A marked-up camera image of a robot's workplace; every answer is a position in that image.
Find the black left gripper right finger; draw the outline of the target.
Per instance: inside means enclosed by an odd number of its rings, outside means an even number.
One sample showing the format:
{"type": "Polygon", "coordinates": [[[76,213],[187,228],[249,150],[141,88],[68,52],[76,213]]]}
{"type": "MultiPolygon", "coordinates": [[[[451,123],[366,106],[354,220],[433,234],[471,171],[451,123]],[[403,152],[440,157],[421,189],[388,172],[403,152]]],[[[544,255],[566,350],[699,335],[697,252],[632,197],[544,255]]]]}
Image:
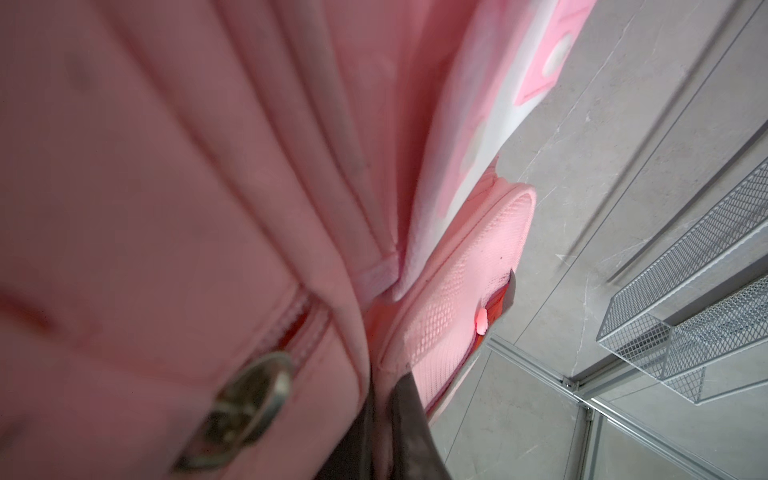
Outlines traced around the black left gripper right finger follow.
{"type": "Polygon", "coordinates": [[[395,385],[390,401],[395,480],[451,480],[434,443],[411,372],[395,385]]]}

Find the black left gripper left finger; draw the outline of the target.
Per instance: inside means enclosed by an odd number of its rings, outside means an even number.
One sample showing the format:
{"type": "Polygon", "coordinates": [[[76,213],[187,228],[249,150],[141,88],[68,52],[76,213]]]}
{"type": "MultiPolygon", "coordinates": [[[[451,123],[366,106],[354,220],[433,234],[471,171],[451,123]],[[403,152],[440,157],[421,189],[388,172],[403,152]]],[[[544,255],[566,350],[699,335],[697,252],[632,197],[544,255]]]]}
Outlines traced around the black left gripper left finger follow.
{"type": "Polygon", "coordinates": [[[361,411],[316,475],[316,480],[370,480],[373,478],[373,386],[361,411]]]}

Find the pink student backpack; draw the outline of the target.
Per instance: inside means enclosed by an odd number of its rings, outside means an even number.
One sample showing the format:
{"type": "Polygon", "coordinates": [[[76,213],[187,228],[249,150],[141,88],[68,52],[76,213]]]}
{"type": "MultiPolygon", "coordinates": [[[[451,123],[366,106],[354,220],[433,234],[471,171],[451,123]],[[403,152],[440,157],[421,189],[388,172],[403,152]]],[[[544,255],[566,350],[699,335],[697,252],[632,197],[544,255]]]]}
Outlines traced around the pink student backpack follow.
{"type": "Polygon", "coordinates": [[[513,304],[590,1],[5,1],[1,475],[315,479],[513,304]]]}

